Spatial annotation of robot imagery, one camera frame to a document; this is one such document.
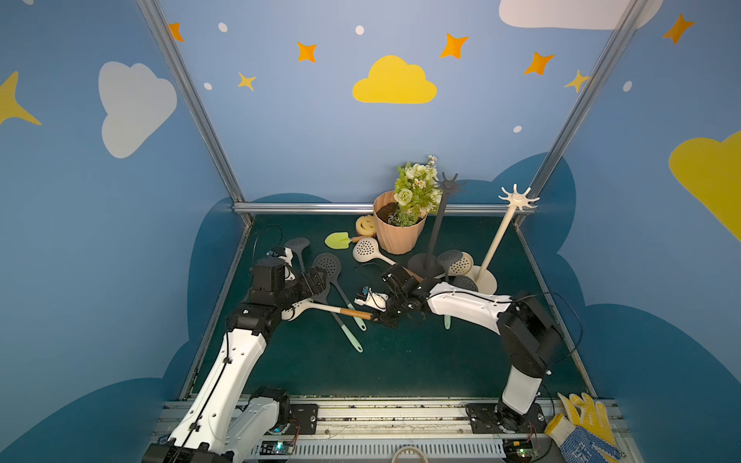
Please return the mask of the cream skimmer wood handle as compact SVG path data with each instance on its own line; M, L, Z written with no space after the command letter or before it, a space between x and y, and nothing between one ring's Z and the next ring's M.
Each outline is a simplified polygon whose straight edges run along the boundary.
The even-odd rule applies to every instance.
M292 321L297 319L301 314L308 310L320 310L327 313L344 314L345 316L352 316L353 318L361 318L363 320L372 320L372 318L374 317L372 314L369 314L367 312L320 304L311 299L305 299L296 302L295 304L293 304L293 306L291 306L291 308L283 311L281 317L284 321Z

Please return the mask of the cream skimmer mint handle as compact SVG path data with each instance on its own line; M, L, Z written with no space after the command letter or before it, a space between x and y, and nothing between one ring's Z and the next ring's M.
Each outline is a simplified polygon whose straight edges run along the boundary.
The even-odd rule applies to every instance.
M473 270L474 260L470 254L466 252L458 251L455 254L455 259L451 259L448 265L447 274L449 276L465 276Z

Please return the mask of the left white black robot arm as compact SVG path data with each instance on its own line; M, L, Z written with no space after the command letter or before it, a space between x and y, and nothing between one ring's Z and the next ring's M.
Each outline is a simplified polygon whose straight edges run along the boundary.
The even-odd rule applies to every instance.
M262 388L237 418L233 413L258 360L283 320L298 315L294 305L326 288L327 272L299 273L280 258L263 258L252 268L247 296L227 318L214 365L181 423L164 444L152 444L144 462L242 462L264 434L289 424L288 393Z

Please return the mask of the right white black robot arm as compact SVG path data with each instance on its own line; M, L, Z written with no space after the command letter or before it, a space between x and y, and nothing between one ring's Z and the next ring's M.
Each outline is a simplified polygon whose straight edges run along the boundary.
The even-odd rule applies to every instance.
M419 281L398 264L381 279L388 287L386 293L364 287L356 296L358 303L372 308L373 321L396 327L401 314L427 312L458 318L498 335L511 370L493 420L507 433L545 430L536 397L565 341L553 316L534 295L484 294L471 284L459 287L438 278Z

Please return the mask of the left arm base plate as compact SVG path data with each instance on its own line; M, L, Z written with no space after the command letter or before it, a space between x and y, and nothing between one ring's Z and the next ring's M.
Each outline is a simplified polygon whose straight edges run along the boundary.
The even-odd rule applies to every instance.
M273 435L283 435L298 432L299 435L315 435L317 426L317 404L292 404L289 409L285 406L280 408L278 421L269 433Z

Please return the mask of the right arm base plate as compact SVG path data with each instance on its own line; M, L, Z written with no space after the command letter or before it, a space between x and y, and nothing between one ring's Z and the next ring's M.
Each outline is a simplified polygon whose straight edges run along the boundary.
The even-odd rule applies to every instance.
M519 415L504 403L468 403L465 412L474 434L535 434L546 429L546 416L539 404L534 403Z

